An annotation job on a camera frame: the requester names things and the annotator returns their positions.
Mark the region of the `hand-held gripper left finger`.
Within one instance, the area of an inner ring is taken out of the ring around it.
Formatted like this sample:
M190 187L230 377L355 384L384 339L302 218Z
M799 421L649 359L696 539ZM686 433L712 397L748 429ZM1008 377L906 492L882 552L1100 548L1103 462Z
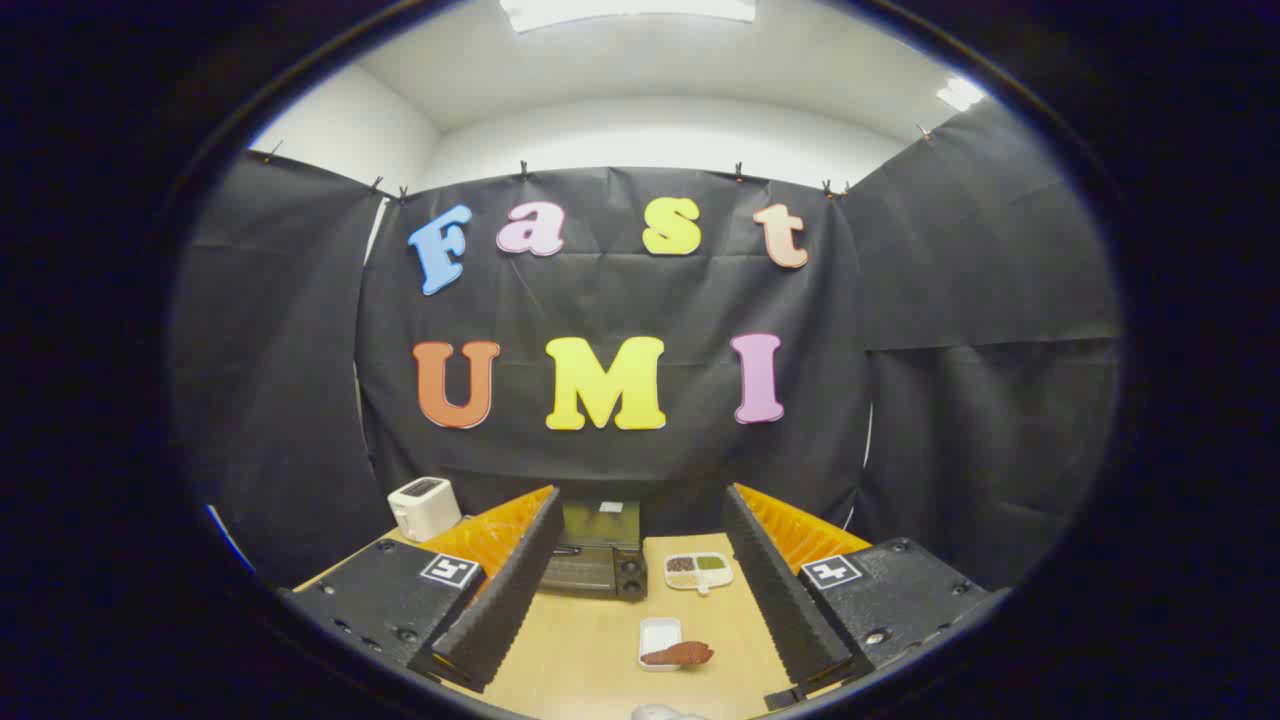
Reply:
M561 492L545 486L422 543L376 539L289 597L378 661L481 692L524 625L563 527Z

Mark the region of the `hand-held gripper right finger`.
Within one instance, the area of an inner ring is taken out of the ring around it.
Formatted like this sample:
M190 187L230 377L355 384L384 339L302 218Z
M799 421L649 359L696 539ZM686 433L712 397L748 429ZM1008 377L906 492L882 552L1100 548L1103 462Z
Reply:
M882 676L989 611L987 589L914 539L870 544L742 484L722 519L791 683L769 711Z

